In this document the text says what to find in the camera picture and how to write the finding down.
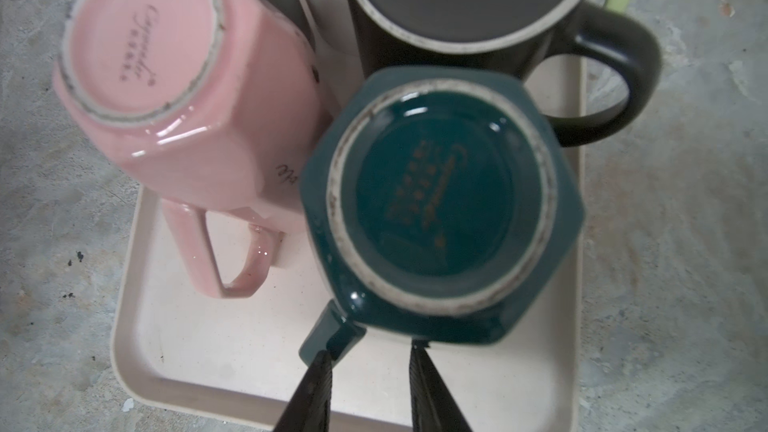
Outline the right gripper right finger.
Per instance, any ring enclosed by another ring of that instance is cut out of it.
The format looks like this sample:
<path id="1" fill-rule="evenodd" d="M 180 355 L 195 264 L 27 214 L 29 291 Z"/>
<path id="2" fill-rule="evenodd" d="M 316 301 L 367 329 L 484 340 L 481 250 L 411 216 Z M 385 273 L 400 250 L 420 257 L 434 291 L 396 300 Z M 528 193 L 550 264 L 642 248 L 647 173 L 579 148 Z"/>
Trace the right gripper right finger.
<path id="1" fill-rule="evenodd" d="M 422 344 L 411 345 L 409 384 L 415 432 L 472 431 Z"/>

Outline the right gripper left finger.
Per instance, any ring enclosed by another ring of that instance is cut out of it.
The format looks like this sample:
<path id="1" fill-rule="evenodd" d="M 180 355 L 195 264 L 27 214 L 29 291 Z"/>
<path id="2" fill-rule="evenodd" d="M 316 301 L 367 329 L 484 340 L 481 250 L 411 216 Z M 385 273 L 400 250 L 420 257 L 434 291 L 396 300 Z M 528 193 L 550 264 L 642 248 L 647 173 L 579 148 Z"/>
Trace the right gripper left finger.
<path id="1" fill-rule="evenodd" d="M 328 432 L 332 380 L 332 358 L 322 350 L 308 367 L 273 431 Z"/>

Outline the dark green mug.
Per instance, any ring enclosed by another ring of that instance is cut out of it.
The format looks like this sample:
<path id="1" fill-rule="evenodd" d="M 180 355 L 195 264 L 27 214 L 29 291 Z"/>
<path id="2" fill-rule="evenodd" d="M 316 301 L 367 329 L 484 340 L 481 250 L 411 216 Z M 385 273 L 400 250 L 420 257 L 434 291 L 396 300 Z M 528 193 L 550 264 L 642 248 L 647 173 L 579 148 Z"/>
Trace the dark green mug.
<path id="1" fill-rule="evenodd" d="M 331 292 L 300 347 L 341 360 L 369 328 L 488 345 L 574 248 L 585 210 L 548 120 L 503 73 L 388 67 L 369 76 L 300 178 Z"/>

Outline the pink mug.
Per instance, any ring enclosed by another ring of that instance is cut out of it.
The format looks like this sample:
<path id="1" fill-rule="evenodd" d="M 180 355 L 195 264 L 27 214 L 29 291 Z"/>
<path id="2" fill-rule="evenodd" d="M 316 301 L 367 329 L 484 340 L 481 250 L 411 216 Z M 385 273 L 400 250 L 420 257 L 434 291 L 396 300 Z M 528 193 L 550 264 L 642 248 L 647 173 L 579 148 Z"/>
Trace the pink mug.
<path id="1" fill-rule="evenodd" d="M 301 172 L 338 110 L 303 32 L 266 0 L 74 0 L 53 86 L 159 196 L 194 287 L 253 295 L 304 227 Z"/>

